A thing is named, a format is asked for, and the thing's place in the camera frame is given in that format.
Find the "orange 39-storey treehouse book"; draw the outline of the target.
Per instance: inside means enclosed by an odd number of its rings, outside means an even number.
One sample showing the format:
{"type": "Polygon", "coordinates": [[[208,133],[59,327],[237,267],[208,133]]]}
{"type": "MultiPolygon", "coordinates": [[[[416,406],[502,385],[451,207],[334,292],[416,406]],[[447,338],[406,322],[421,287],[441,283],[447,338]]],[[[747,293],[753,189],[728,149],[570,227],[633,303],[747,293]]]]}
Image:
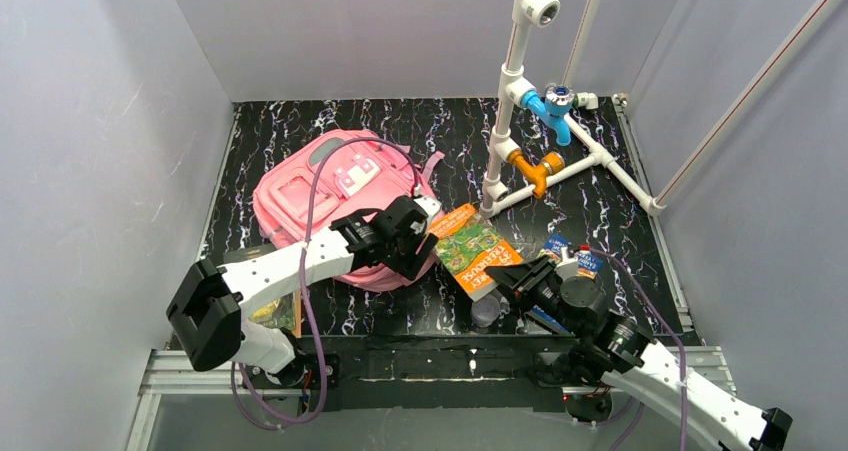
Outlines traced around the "orange 39-storey treehouse book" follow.
{"type": "Polygon", "coordinates": [[[473,301],[497,286],[486,273],[490,266],[521,264],[523,258],[472,204],[464,204],[437,219],[429,232],[438,238],[435,254],[473,301]]]}

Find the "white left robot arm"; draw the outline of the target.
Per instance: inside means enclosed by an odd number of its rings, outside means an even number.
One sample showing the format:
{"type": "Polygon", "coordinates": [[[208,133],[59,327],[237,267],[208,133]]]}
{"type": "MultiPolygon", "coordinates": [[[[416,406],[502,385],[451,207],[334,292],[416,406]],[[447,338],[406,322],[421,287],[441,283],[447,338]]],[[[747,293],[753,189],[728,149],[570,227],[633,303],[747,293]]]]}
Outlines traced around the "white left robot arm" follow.
{"type": "Polygon", "coordinates": [[[296,359],[293,341],[251,315],[272,301],[324,279],[383,265],[415,278],[438,239],[429,225],[441,210],[433,197],[401,196],[384,210],[366,209],[333,221],[306,241],[251,259],[192,264],[166,317],[192,368],[228,362],[278,373],[296,359]]]}

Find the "blue 91-storey treehouse book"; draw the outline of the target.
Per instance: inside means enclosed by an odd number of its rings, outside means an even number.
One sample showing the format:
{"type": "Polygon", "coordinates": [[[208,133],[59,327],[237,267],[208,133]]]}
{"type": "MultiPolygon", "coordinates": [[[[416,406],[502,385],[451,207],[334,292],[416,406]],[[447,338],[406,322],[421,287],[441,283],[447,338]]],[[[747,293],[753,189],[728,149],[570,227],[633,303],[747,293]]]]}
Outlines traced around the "blue 91-storey treehouse book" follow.
{"type": "MultiPolygon", "coordinates": [[[[557,272],[564,278],[582,276],[594,280],[603,265],[601,259],[593,255],[587,246],[572,245],[557,233],[552,233],[548,237],[537,256],[552,258],[556,262],[557,272]]],[[[525,313],[525,316],[553,334],[569,334],[565,327],[538,305],[534,305],[525,313]]]]}

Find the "pink student backpack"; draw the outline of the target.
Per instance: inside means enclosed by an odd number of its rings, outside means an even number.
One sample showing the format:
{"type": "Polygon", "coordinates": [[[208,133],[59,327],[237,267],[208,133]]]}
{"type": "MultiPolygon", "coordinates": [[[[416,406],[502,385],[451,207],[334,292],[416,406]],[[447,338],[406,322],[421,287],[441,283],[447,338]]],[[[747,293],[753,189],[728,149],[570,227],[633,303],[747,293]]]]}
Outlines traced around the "pink student backpack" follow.
{"type": "Polygon", "coordinates": [[[370,130],[332,130],[264,174],[253,191],[261,235],[278,249],[302,240],[310,200],[317,232],[355,211],[386,209],[410,194],[417,177],[421,194],[434,197],[429,179],[443,154],[433,154],[420,169],[407,159],[407,146],[393,148],[376,137],[370,130]]]}

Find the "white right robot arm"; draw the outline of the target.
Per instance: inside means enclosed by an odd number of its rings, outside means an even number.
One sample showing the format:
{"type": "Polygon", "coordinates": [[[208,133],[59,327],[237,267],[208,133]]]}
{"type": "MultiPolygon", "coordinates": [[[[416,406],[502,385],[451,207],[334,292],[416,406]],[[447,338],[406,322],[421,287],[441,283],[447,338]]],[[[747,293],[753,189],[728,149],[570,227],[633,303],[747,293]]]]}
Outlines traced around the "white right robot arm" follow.
{"type": "Polygon", "coordinates": [[[618,388],[679,424],[705,449],[784,448],[793,424],[789,414],[749,405],[697,373],[683,351],[672,353],[612,310],[589,277],[565,276],[548,256],[485,271],[512,306],[539,308],[575,339],[567,353],[533,367],[538,382],[618,388]]]}

